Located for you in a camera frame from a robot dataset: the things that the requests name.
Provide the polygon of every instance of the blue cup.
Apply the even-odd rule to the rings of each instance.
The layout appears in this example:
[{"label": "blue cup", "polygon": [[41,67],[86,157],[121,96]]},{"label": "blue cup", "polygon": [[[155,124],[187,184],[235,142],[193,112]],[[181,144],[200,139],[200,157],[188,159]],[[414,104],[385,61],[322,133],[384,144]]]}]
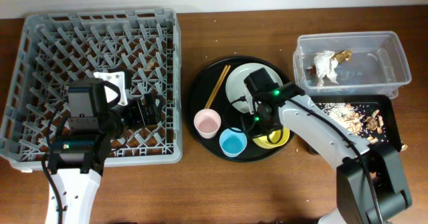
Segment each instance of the blue cup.
[{"label": "blue cup", "polygon": [[237,157],[247,147],[247,137],[244,133],[237,133],[230,129],[224,130],[220,135],[220,147],[228,157]]}]

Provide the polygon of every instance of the white tissue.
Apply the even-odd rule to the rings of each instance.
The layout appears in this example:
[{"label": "white tissue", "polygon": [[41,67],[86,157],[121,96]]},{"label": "white tissue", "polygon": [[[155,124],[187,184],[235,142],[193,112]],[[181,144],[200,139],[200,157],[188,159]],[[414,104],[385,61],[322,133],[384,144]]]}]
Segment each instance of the white tissue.
[{"label": "white tissue", "polygon": [[334,54],[336,53],[333,51],[325,50],[322,53],[317,53],[314,57],[316,75],[318,77],[318,87],[324,86],[324,80],[322,80],[324,76],[327,76],[331,82],[338,84],[336,81],[337,74],[334,69],[339,63],[337,60],[332,60]]}]

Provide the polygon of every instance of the dish rack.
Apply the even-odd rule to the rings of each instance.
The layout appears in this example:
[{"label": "dish rack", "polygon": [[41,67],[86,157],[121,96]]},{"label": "dish rack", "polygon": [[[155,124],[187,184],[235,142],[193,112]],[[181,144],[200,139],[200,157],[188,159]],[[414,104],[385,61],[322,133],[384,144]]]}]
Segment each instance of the dish rack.
[{"label": "dish rack", "polygon": [[[46,135],[70,115],[67,84],[109,68],[133,70],[131,98],[163,97],[162,122],[127,132],[105,166],[168,164],[183,155],[181,31],[172,9],[71,12],[25,20],[0,129],[0,156],[23,172],[40,170]],[[52,119],[48,130],[47,123]],[[124,138],[114,140],[119,146]]]}]

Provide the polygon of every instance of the chopstick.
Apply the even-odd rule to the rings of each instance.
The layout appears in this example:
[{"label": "chopstick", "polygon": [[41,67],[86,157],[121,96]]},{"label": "chopstick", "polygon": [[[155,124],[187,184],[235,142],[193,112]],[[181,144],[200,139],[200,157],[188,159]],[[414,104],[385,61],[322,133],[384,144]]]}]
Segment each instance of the chopstick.
[{"label": "chopstick", "polygon": [[220,89],[220,86],[223,83],[223,80],[225,79],[229,69],[230,69],[230,65],[226,65],[225,68],[223,68],[223,71],[221,72],[219,80],[217,81],[217,83],[216,83],[216,85],[215,85],[215,87],[214,87],[214,89],[213,89],[213,91],[212,91],[212,93],[211,93],[211,95],[207,101],[207,104],[205,105],[205,108],[211,107],[211,104],[213,103],[214,98],[217,95],[217,93]]}]

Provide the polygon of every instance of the yellow bowl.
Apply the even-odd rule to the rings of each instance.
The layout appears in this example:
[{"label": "yellow bowl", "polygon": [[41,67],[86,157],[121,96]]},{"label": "yellow bowl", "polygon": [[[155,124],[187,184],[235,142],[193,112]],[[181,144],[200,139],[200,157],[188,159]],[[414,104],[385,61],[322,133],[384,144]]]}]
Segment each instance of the yellow bowl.
[{"label": "yellow bowl", "polygon": [[[269,135],[269,138],[273,143],[275,143],[278,141],[280,136],[281,136],[281,130],[276,130]],[[287,140],[289,139],[289,137],[290,137],[290,130],[287,128],[284,128],[282,133],[282,139],[277,144],[269,143],[267,136],[260,136],[260,137],[254,138],[253,141],[262,148],[275,148],[287,143]]]}]

